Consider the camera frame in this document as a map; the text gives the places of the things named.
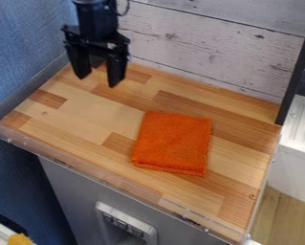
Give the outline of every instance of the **wood plank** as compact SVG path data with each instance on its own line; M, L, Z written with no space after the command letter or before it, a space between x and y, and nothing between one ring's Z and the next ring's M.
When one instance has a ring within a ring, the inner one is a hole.
M24 125L31 117L18 111L11 111L1 121L0 125L9 129L17 130Z
M240 242L280 130L272 122L277 106L137 64L130 65L128 74L140 79L110 89L102 69L80 83L66 67L40 88L46 92L43 98L65 99L62 105L52 108L45 100L28 98L1 121L16 131L0 133L16 145ZM206 177L130 162L142 116L151 109L213 120Z
M97 145L101 145L111 134L111 131L103 126L81 120L76 116L61 111L55 111L49 106L33 100L23 101L14 112L38 119L50 126L62 128L65 132L72 133Z
M280 98L303 41L140 3L132 4L121 27L133 56Z
M236 85L236 84L226 83L226 82L223 82L221 80L215 80L215 79L203 77L203 76L200 76L200 75L197 75L197 74L193 74L189 71L183 71L181 69L178 69L178 68L175 68L175 67L170 67L170 66L167 66L167 65L163 65L161 63L157 63L157 62L154 62L152 60L146 60L146 59L142 59L142 58L133 56L133 61L136 62L136 63L139 63L140 65L153 67L155 69L158 69L159 71L170 73L173 76L177 75L177 76L183 76L183 77L186 77L186 78L191 78L191 79L200 81L200 82L202 82L204 84L207 84L207 85L212 85L212 86L217 87L217 88L226 89L229 92L232 91L234 93L239 93L241 95L251 96L251 97L256 98L256 99L266 100L266 101L270 101L270 102L277 103L277 104L279 104L282 101L282 99L280 97L277 97L277 96L272 96L272 95L269 95L269 94L265 94L265 93L262 93L262 92L259 92L259 91L256 91L256 90L252 90L252 89L248 89L246 87L242 87L242 86L239 86L239 85Z
M30 134L35 139L40 139L40 141L56 149L60 149L67 154L76 156L78 159L106 169L110 173L117 174L119 177L131 179L132 181L134 181L133 177L135 177L136 180L134 183L142 183L147 187L153 184L163 194L178 196L181 195L180 193L186 192L186 196L181 196L181 202L186 205L189 203L189 206L196 207L198 210L201 209L201 212L213 216L213 213L217 213L220 209L222 203L222 197L220 195L205 191L189 183L182 185L175 175L169 173L163 172L160 174L158 171L134 167L129 162L128 156L87 142L71 133L40 122L37 119L29 120L20 128L20 131Z
M279 197L280 192L278 190L270 187L265 188L264 196L251 230L252 239L260 244L269 244Z
M305 0L149 0L148 3L283 33L305 35Z
M303 229L304 207L305 203L285 194L280 195L269 244L302 244L300 234Z
M251 230L265 244L305 244L305 203L271 187L265 194Z
M54 109L59 108L67 100L65 98L51 94L51 93L41 90L41 89L37 89L34 93L32 93L30 95L30 99L43 103Z

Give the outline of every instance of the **orange towel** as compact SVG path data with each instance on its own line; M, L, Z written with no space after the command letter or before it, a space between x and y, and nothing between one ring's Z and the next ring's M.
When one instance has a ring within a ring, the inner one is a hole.
M210 128L209 119L147 112L132 162L138 167L205 176Z

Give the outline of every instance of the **clear plastic edge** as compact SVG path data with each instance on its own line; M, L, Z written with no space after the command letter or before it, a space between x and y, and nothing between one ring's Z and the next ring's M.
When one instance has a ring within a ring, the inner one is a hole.
M176 204L173 201L170 201L148 189L142 188L139 185L136 185L126 179L123 179L120 176L110 173L100 167L92 166L88 163L85 163L74 156L71 156L65 152L61 152L49 145L40 143L39 141L31 137L25 136L3 125L0 125L0 140L23 148L39 157L52 161L56 164L66 166L68 168L75 168L76 170L78 167L90 169L90 174L88 174L85 170L82 170L81 172L83 172L85 175L89 175L89 177L94 181L103 184L108 188L120 191L121 193L123 193L124 189L118 188L117 185L114 185L112 183L121 182L129 186L131 189L134 189L135 193L142 193L144 196L148 195L151 198L158 198L160 200L159 204L155 205L155 208L157 210L175 216L176 218L187 223L188 225L197 228L202 232L215 236L218 239L224 240L227 243L243 244L246 240L247 234L245 233L236 231L235 229L221 224L220 222L215 221L210 217L199 214L198 212L195 212L180 204ZM131 191L126 192L125 194L129 194L135 199L139 197L136 194L132 194ZM139 201L146 203L146 200L144 198L143 200L139 199Z

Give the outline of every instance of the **shelf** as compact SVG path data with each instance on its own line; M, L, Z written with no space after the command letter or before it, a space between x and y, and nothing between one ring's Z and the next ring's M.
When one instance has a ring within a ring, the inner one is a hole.
M278 105L131 64L110 89L105 67L78 80L67 65L0 118L0 138L181 217L232 243L249 231L280 127ZM207 176L134 167L145 111L213 121Z

